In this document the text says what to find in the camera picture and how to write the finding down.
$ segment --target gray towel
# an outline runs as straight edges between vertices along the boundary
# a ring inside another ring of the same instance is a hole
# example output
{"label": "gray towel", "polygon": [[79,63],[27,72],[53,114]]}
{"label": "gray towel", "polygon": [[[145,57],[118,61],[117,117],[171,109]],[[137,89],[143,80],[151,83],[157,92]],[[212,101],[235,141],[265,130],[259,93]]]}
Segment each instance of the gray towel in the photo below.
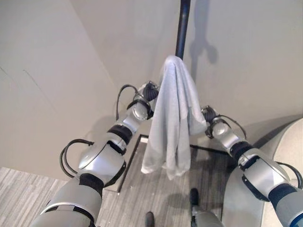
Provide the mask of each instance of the gray towel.
{"label": "gray towel", "polygon": [[183,61],[169,56],[163,66],[141,171],[151,173],[163,166],[170,180],[183,175],[190,169],[189,136],[205,130],[195,83]]}

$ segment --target gray carpet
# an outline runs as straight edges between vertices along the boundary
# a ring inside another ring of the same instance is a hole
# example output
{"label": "gray carpet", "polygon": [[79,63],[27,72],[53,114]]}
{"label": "gray carpet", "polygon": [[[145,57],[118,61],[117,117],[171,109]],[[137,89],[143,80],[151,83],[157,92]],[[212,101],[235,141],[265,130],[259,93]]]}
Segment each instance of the gray carpet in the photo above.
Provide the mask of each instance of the gray carpet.
{"label": "gray carpet", "polygon": [[[191,170],[170,181],[163,169],[149,175],[140,172],[145,146],[145,143],[139,144],[121,192],[103,191],[97,225],[143,227],[145,213],[151,210],[157,227],[189,227],[188,194],[192,187],[200,192],[201,207],[221,217],[228,179],[227,156],[192,150]],[[1,168],[0,226],[29,226],[64,183]]]}

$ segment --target wall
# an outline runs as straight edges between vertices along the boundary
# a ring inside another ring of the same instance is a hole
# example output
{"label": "wall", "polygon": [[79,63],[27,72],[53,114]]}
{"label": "wall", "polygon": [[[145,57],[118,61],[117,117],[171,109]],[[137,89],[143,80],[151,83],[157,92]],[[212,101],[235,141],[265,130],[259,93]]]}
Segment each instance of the wall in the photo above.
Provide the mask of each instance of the wall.
{"label": "wall", "polygon": [[62,148],[96,138],[117,87],[69,1],[1,1],[0,30],[0,166],[65,179]]}
{"label": "wall", "polygon": [[[303,114],[302,4],[192,1],[184,61],[200,103],[242,123],[252,142]],[[0,165],[64,178],[61,149],[98,139],[118,88],[159,81],[178,14],[175,0],[1,1]]]}
{"label": "wall", "polygon": [[[159,81],[175,52],[179,1],[71,3],[116,84]],[[302,8],[302,0],[191,2],[184,62],[201,106],[243,124],[251,142],[303,115]]]}

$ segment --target metal pole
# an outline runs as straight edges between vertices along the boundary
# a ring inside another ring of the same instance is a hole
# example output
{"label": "metal pole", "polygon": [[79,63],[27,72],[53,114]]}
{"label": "metal pole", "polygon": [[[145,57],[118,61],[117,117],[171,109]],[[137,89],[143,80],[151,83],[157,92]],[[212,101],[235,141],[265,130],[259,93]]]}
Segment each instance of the metal pole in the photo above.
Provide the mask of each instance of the metal pole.
{"label": "metal pole", "polygon": [[176,56],[183,59],[190,0],[181,0]]}

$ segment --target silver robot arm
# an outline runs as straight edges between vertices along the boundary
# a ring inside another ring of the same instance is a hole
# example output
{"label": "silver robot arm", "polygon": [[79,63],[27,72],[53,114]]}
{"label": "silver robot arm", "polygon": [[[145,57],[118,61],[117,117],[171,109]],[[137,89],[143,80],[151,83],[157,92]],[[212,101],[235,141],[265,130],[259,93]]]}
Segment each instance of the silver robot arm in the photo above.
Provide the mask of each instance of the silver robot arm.
{"label": "silver robot arm", "polygon": [[221,143],[243,171],[242,180],[256,198],[270,201],[284,227],[303,227],[303,191],[290,184],[285,170],[237,136],[211,107],[202,110],[209,123],[208,136]]}
{"label": "silver robot arm", "polygon": [[80,161],[77,175],[50,200],[31,227],[94,227],[102,204],[102,190],[122,175],[123,154],[140,124],[153,114],[157,96],[149,82],[105,136],[96,141]]}

